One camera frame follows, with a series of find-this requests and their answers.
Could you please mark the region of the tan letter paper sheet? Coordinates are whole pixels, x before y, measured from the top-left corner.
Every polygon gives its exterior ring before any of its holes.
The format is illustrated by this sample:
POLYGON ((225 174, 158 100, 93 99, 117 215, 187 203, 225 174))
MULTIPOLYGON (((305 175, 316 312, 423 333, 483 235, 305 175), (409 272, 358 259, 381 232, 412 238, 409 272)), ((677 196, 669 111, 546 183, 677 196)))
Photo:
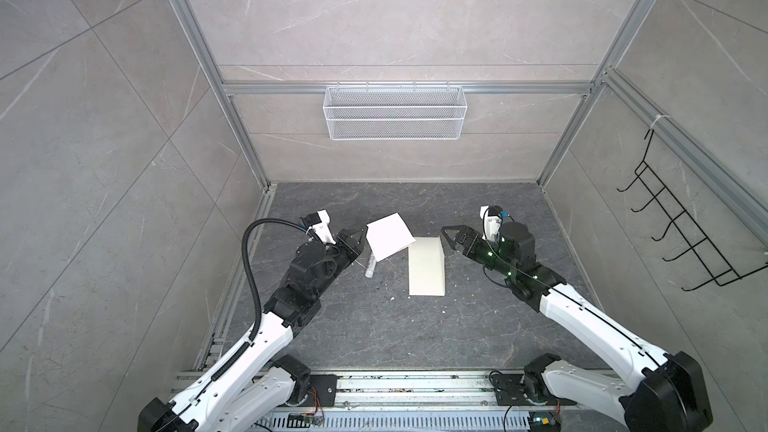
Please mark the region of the tan letter paper sheet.
POLYGON ((369 223, 366 239, 377 262, 406 249, 415 242, 414 236, 399 213, 369 223))

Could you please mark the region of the cream paper envelope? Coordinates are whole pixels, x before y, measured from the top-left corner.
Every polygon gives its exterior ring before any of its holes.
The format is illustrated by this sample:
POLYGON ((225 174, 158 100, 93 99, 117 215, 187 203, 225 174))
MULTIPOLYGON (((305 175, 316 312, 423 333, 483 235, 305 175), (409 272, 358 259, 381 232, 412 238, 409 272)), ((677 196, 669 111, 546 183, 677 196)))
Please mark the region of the cream paper envelope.
POLYGON ((408 247, 408 285, 411 296, 445 295, 445 257, 438 237, 417 237, 408 247))

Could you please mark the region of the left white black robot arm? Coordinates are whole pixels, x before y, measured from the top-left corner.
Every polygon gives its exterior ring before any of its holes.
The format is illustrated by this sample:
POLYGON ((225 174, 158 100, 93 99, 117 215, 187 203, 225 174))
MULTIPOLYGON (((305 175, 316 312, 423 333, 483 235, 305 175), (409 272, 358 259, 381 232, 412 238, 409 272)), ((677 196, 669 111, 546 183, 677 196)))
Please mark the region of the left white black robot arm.
POLYGON ((320 310, 321 295, 365 250, 363 229, 343 229, 326 242, 301 225, 309 239, 298 247, 279 287, 256 300, 247 332, 196 382, 140 412, 140 431, 245 431, 274 408, 308 396, 311 370, 284 354, 320 310))

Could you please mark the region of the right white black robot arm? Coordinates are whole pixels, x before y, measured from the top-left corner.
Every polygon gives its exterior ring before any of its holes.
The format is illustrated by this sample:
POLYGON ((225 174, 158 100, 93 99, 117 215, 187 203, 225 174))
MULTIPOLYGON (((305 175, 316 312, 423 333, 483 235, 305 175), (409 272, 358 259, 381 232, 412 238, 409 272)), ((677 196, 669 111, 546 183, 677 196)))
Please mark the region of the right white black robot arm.
POLYGON ((630 431, 703 431, 713 412, 700 364, 685 352, 670 354, 595 308, 566 280, 536 259, 526 225, 507 222, 494 235, 467 225, 445 226, 454 251, 503 274, 513 295, 568 330, 597 354, 612 376, 544 354, 524 368, 527 401, 566 400, 585 405, 630 431))

